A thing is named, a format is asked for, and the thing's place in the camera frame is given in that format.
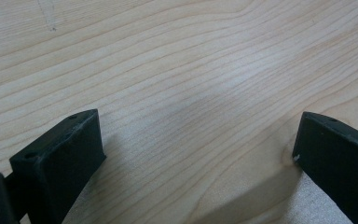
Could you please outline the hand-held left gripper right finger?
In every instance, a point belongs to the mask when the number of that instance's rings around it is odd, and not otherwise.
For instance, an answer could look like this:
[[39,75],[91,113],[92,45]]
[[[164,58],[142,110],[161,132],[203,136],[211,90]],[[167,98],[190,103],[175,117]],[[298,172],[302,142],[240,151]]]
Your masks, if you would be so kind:
[[358,224],[358,130],[321,114],[302,114],[292,157],[353,224]]

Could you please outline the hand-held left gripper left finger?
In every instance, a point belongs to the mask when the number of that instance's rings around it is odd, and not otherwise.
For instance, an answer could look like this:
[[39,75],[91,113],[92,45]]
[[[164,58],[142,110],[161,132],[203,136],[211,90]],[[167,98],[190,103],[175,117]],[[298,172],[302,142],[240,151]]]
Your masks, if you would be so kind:
[[62,120],[9,159],[16,218],[61,224],[105,159],[96,109]]

